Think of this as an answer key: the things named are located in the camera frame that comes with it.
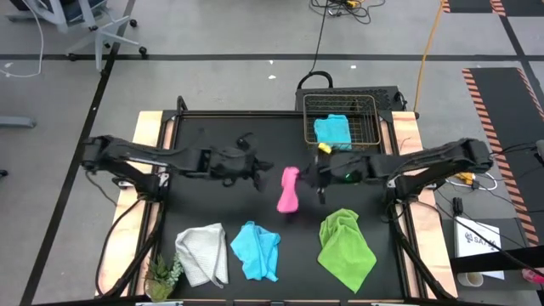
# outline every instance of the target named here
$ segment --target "green plant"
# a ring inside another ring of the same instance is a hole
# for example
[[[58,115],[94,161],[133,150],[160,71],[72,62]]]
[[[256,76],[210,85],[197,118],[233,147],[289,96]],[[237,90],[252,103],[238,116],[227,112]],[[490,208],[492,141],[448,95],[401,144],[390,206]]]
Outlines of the green plant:
[[[183,267],[178,254],[173,257],[172,267],[168,267],[162,255],[156,262],[150,262],[145,274],[145,292],[154,303],[165,301],[176,286],[179,276],[183,273]]]

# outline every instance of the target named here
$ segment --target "metal basket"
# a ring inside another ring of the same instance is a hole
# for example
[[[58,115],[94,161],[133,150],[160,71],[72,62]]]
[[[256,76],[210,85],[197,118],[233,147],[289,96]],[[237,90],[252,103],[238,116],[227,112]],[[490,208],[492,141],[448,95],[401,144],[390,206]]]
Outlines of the metal basket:
[[[348,118],[352,150],[364,150],[379,145],[382,141],[380,124],[374,97],[362,94],[307,94],[303,101],[304,139],[317,145],[315,119],[327,118],[329,114],[345,115]]]

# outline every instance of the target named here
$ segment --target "white cup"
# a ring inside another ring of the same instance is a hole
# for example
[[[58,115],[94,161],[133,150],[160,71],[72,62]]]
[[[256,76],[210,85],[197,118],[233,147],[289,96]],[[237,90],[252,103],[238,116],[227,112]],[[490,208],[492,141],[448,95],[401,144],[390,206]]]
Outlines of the white cup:
[[[459,273],[457,280],[463,286],[482,286],[484,284],[484,276],[479,272]]]

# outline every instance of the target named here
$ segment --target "gray cloth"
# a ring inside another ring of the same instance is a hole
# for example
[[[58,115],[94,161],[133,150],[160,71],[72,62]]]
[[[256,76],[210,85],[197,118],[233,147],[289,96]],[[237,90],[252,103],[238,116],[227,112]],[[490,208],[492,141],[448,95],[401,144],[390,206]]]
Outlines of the gray cloth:
[[[211,281],[223,288],[218,280],[229,283],[227,247],[221,224],[184,230],[176,238],[176,251],[191,286]]]

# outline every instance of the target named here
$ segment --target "lime green cloth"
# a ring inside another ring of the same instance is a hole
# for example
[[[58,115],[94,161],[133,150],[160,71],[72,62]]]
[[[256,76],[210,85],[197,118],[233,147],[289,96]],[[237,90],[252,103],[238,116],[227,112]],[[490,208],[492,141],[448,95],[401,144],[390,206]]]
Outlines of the lime green cloth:
[[[357,225],[359,215],[340,209],[321,222],[321,250],[317,261],[356,293],[370,273],[376,256]]]

